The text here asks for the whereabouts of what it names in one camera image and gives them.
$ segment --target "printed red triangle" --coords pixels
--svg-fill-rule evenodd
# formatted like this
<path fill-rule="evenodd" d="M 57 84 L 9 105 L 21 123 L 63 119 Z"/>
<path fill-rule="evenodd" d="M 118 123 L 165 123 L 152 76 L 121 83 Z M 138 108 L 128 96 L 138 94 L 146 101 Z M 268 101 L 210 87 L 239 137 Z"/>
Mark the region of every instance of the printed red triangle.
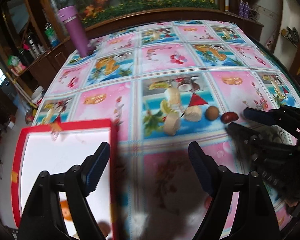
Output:
<path fill-rule="evenodd" d="M 208 103 L 202 99 L 200 96 L 197 94 L 193 94 L 189 103 L 189 106 L 202 106 L 202 105 L 207 105 Z"/>
<path fill-rule="evenodd" d="M 288 94 L 288 93 L 289 93 L 289 91 L 286 90 L 284 87 L 282 87 L 282 89 L 283 89 L 283 92 L 284 92 L 285 94 Z"/>

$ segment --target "table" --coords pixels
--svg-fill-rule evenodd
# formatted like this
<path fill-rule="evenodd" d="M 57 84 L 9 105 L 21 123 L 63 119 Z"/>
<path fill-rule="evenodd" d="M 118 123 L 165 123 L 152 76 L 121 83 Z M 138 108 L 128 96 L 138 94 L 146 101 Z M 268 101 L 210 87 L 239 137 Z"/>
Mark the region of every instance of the table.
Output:
<path fill-rule="evenodd" d="M 192 239 L 209 207 L 187 157 L 197 141 L 218 165 L 248 173 L 218 118 L 204 112 L 239 115 L 240 123 L 269 140 L 295 144 L 282 129 L 247 122 L 246 107 L 264 111 L 300 107 L 300 95 L 285 72 L 235 24 L 217 21 L 163 22 L 92 40 L 94 53 L 69 56 L 50 85 L 33 125 L 111 118 L 118 125 L 116 168 L 120 234 L 126 239 Z M 171 93 L 176 88 L 178 96 Z M 197 122 L 181 118 L 175 136 L 163 132 L 168 113 L 181 116 L 197 106 Z M 280 196 L 266 186 L 280 229 L 291 219 Z M 238 194 L 234 193 L 222 236 L 230 233 Z"/>

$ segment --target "pink tablecloth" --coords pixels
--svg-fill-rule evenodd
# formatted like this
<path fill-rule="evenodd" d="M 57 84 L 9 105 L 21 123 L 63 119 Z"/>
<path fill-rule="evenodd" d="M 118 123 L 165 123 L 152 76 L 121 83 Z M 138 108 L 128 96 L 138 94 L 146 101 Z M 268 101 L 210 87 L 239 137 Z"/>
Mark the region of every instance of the pink tablecloth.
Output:
<path fill-rule="evenodd" d="M 268 111 L 282 104 L 300 107 L 300 98 L 284 74 L 232 24 L 178 21 L 150 24 L 92 40 L 93 55 L 69 56 L 50 85 L 34 125 L 111 118 L 119 125 L 117 163 L 120 234 L 126 239 L 192 239 L 210 204 L 187 157 L 197 141 L 217 164 L 233 172 L 249 167 L 218 118 L 198 122 L 181 118 L 175 136 L 162 126 L 171 111 L 190 101 L 204 113 L 239 114 L 244 108 Z M 177 88 L 181 105 L 167 92 Z M 54 109 L 53 115 L 48 111 Z M 277 128 L 255 125 L 270 140 L 295 144 Z M 280 228 L 290 220 L 283 200 L 267 187 Z M 234 194 L 222 236 L 229 234 L 238 195 Z"/>

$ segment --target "plastic bucket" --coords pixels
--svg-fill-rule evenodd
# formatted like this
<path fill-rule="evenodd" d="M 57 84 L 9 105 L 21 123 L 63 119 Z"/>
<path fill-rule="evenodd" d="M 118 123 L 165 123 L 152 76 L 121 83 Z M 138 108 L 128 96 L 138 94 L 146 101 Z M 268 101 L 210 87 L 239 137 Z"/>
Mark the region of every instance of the plastic bucket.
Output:
<path fill-rule="evenodd" d="M 32 94 L 31 96 L 31 102 L 36 105 L 39 106 L 41 101 L 42 101 L 42 92 L 43 92 L 43 87 L 40 86 L 38 87 Z"/>

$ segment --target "purple can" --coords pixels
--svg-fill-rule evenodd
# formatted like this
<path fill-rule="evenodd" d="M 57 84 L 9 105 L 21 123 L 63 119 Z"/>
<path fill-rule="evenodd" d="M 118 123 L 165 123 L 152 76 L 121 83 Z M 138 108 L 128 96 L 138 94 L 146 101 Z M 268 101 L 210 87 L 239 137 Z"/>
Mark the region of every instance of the purple can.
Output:
<path fill-rule="evenodd" d="M 80 57 L 86 57 L 95 49 L 90 46 L 86 32 L 78 16 L 75 6 L 65 7 L 59 10 L 60 21 L 62 21 L 70 35 L 70 38 L 78 50 Z"/>

